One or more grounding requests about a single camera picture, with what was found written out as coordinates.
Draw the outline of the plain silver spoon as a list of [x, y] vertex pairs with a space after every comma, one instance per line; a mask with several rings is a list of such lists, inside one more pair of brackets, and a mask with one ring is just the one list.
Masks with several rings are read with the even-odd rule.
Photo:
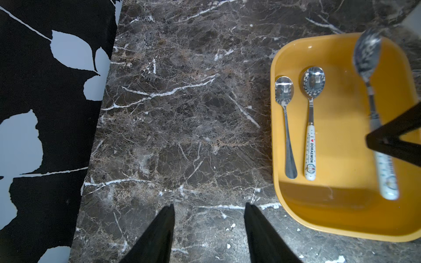
[[291, 139], [289, 134], [287, 105], [291, 102], [294, 95], [294, 85], [287, 76], [281, 76], [275, 81], [275, 101], [283, 108], [286, 134], [286, 160], [285, 174], [289, 179], [296, 179], [298, 176], [296, 163], [294, 160]]

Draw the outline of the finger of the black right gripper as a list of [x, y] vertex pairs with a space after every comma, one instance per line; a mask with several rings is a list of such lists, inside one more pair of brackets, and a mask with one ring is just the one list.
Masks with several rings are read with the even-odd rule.
[[416, 166], [421, 165], [421, 146], [403, 141], [400, 137], [421, 127], [421, 104], [411, 107], [402, 115], [380, 126], [366, 135], [369, 149], [403, 160]]

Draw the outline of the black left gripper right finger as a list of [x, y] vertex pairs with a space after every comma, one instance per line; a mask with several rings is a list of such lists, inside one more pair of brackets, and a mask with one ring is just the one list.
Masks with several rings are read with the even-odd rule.
[[284, 240], [262, 214], [259, 208], [247, 203], [244, 211], [251, 262], [253, 263], [300, 263]]

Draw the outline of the silver spoon Doraemon white handle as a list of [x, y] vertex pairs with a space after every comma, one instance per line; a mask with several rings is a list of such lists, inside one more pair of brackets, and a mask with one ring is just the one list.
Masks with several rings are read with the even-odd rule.
[[317, 66], [310, 67], [304, 71], [301, 78], [301, 89], [308, 99], [308, 125], [305, 140], [304, 176], [309, 181], [316, 179], [316, 136], [314, 125], [314, 100], [322, 93], [325, 87], [325, 73]]

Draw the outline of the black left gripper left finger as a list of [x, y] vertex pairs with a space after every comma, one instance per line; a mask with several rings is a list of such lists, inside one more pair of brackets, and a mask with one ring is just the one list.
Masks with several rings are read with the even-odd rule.
[[163, 207], [121, 262], [168, 263], [172, 251], [174, 224], [174, 205]]

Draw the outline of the yellow storage box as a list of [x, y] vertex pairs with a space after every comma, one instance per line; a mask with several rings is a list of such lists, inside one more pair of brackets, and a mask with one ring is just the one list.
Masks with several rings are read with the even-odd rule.
[[[365, 137], [369, 133], [366, 87], [353, 66], [358, 33], [301, 38], [279, 50], [270, 82], [289, 77], [294, 95], [287, 105], [291, 146], [298, 176], [285, 174], [283, 108], [270, 88], [273, 179], [286, 211], [311, 229], [358, 238], [408, 242], [421, 236], [421, 169], [394, 159], [400, 196], [384, 199]], [[326, 85], [315, 99], [316, 179], [304, 176], [308, 100], [300, 89], [304, 71], [318, 66]]]

